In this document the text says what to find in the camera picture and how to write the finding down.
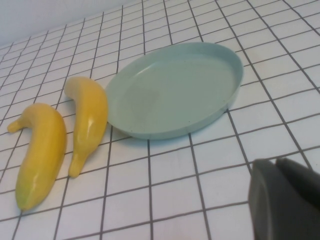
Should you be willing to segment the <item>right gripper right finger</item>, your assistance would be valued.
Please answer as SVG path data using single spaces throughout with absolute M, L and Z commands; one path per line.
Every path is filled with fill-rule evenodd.
M 278 158 L 277 168 L 307 202 L 320 201 L 320 174 L 288 158 Z

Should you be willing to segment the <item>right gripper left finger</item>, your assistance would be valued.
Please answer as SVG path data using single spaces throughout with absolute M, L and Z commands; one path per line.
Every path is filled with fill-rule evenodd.
M 253 162 L 248 204 L 256 240 L 320 238 L 320 202 L 302 198 L 276 162 Z

